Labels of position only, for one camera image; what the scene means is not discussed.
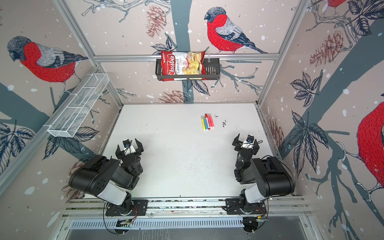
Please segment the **pink highlighter pen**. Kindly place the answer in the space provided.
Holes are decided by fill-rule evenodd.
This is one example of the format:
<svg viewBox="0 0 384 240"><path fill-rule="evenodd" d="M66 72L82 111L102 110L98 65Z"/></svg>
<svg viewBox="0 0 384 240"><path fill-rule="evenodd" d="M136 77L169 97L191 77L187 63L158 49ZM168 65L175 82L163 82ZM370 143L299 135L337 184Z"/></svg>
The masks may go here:
<svg viewBox="0 0 384 240"><path fill-rule="evenodd" d="M209 119L209 122L210 122L210 128L214 128L214 122L213 122L213 119L212 119L212 116L210 114L208 114L208 119Z"/></svg>

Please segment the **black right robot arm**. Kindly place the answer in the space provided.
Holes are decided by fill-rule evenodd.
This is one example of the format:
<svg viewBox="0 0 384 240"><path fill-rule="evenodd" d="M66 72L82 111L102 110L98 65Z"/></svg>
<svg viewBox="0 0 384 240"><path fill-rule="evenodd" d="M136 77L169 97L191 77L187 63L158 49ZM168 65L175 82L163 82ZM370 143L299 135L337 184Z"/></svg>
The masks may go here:
<svg viewBox="0 0 384 240"><path fill-rule="evenodd" d="M262 204L270 197L292 194L296 183L293 174L278 158L264 156L254 158L261 143L254 136L248 135L243 141L236 136L232 145L237 152L235 178L241 185L253 184L243 189L239 195L240 209L245 214L261 210Z"/></svg>

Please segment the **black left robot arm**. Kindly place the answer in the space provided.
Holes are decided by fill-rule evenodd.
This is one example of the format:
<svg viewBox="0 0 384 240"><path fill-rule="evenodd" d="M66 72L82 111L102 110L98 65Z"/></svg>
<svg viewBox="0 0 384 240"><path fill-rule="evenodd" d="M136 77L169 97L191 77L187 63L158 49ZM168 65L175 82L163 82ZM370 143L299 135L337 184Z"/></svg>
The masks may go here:
<svg viewBox="0 0 384 240"><path fill-rule="evenodd" d="M107 202L108 216L128 215L137 208L129 191L133 190L143 173L141 155L144 147L135 140L123 141L117 147L116 158L96 155L70 177L69 186Z"/></svg>

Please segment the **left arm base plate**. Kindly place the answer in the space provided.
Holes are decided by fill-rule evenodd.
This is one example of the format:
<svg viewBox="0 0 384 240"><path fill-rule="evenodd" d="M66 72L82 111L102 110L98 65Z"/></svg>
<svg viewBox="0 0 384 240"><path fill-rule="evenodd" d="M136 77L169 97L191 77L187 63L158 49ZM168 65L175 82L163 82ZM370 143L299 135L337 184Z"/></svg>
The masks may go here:
<svg viewBox="0 0 384 240"><path fill-rule="evenodd" d="M148 200L127 200L120 206L108 203L105 215L107 217L145 216L148 203Z"/></svg>

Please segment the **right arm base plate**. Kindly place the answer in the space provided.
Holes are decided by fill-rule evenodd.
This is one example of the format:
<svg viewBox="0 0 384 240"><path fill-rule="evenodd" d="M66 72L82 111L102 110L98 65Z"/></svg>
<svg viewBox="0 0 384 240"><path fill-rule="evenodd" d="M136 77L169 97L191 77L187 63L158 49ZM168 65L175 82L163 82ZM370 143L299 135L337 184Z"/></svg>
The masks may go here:
<svg viewBox="0 0 384 240"><path fill-rule="evenodd" d="M266 215L267 209L263 203L250 204L240 198L225 199L222 209L228 215Z"/></svg>

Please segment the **blue highlighter pen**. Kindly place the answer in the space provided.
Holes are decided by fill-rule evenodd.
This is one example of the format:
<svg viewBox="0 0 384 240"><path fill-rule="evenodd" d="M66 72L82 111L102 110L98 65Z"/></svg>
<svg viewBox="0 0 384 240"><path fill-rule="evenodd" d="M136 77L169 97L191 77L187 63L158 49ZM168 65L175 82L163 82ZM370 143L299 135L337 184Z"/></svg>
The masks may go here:
<svg viewBox="0 0 384 240"><path fill-rule="evenodd" d="M203 120L204 120L204 123L205 123L206 130L209 130L210 126L209 126L207 118L203 118Z"/></svg>

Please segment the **yellow highlighter pen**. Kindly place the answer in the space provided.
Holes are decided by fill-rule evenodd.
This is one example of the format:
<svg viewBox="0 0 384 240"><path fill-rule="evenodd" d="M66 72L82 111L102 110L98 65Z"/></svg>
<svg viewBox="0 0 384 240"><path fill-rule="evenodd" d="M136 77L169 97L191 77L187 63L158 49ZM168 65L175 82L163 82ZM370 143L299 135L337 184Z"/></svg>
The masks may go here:
<svg viewBox="0 0 384 240"><path fill-rule="evenodd" d="M201 121L203 125L203 130L206 131L206 123L205 123L205 118L203 116L201 116Z"/></svg>

